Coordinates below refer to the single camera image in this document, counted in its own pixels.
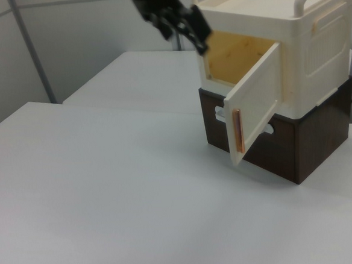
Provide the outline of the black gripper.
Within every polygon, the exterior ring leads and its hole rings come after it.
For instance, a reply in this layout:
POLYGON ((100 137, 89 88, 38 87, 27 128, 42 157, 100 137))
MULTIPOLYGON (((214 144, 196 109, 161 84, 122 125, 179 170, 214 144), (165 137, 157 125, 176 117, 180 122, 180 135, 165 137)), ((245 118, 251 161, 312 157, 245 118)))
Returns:
POLYGON ((193 44, 200 56, 208 51, 207 39, 212 30, 198 6, 186 8, 180 0, 132 0, 143 18, 168 41, 172 28, 166 22, 173 20, 174 30, 193 44))

